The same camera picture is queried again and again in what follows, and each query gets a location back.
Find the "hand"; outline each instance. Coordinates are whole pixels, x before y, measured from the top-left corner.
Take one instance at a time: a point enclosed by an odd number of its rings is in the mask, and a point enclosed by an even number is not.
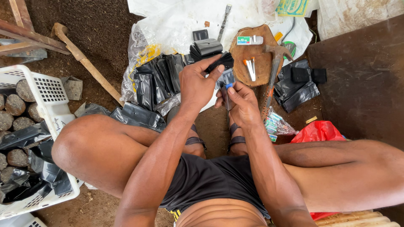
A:
[[[258,109],[258,101],[253,90],[237,81],[233,83],[233,87],[227,89],[227,95],[236,104],[230,110],[230,115],[238,126],[246,128],[263,125]],[[224,105],[220,90],[216,94],[216,97],[215,108],[219,108]]]
[[[217,79],[222,75],[225,67],[219,65],[205,78],[205,69],[217,61],[221,55],[203,59],[192,65],[185,66],[179,73],[181,86],[181,106],[197,109],[198,112],[208,104],[212,98]]]

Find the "black shorts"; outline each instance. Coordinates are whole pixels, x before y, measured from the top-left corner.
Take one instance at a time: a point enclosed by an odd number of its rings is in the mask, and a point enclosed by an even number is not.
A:
[[[248,155],[206,160],[182,154],[160,207],[174,214],[177,221],[178,216],[191,205],[218,198],[249,202],[269,218],[255,188]]]

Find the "man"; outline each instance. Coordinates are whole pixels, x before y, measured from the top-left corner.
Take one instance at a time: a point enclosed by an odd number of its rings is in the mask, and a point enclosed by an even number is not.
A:
[[[219,57],[180,73],[181,107],[161,134],[91,115],[69,123],[55,141],[58,166],[121,198],[115,226],[154,226],[160,206],[175,215],[177,227],[266,226],[264,216],[279,227],[314,227],[309,212],[404,202],[402,151],[366,140],[274,147],[253,91],[239,82],[228,89],[236,104],[229,114],[231,155],[202,158],[202,141],[190,128],[224,70],[220,65],[204,77]]]

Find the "bare stomach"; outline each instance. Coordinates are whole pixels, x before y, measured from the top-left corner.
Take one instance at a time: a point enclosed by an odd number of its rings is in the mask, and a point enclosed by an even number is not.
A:
[[[211,199],[195,203],[179,216],[176,227],[267,226],[252,204],[235,199]]]

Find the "dirt ground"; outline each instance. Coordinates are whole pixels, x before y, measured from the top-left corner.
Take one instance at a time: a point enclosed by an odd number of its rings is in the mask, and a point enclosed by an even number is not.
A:
[[[127,47],[131,27],[142,19],[128,12],[126,0],[26,0],[26,4],[36,32],[49,36],[55,22],[67,26],[69,39],[120,91],[122,75],[128,64]],[[15,23],[8,0],[0,0],[0,5],[0,19]],[[0,66],[18,64],[18,61],[16,58],[0,57]],[[48,51],[47,59],[26,65],[31,71],[49,76],[74,76],[83,80],[82,100],[69,102],[72,113],[85,101],[97,103],[109,110],[115,108],[113,98],[72,55]],[[261,94],[258,95],[261,104],[264,89],[255,88],[256,94]],[[314,116],[322,120],[318,98],[302,104],[289,114],[275,100],[272,106],[296,130],[301,130],[306,126],[305,121]],[[210,108],[202,112],[196,120],[196,126],[208,147],[207,158],[226,155],[230,135],[224,108]],[[288,143],[292,138],[279,136],[276,144]],[[119,199],[100,190],[89,190],[86,186],[80,189],[81,193],[76,199],[38,210],[34,216],[49,227],[113,226]],[[157,227],[171,227],[173,221],[174,218],[166,210],[158,211]]]

